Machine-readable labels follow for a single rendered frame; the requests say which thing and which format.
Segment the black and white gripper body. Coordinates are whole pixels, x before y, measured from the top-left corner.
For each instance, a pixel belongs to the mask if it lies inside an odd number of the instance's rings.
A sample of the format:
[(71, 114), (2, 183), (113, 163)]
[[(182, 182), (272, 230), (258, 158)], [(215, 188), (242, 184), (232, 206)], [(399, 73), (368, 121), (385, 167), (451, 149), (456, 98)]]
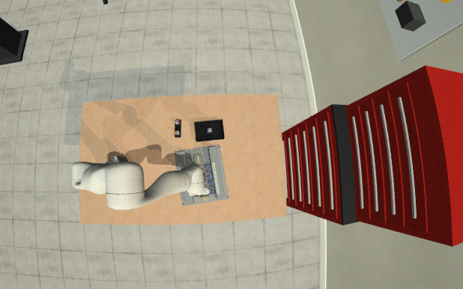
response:
[(205, 187), (205, 190), (200, 192), (199, 194), (190, 194), (191, 196), (194, 196), (194, 195), (207, 195), (208, 193), (210, 192), (209, 188)]

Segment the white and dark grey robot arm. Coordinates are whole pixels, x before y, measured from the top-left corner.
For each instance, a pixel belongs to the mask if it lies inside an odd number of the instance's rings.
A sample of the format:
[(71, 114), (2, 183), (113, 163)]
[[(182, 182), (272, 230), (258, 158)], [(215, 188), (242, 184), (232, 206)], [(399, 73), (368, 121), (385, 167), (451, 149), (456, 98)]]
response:
[(199, 194), (205, 189), (203, 171), (199, 165), (189, 165), (180, 171), (167, 171), (145, 190), (141, 165), (135, 162), (99, 164), (72, 164), (73, 187), (99, 195), (106, 194), (108, 206), (115, 210), (131, 210), (174, 193), (187, 191)]

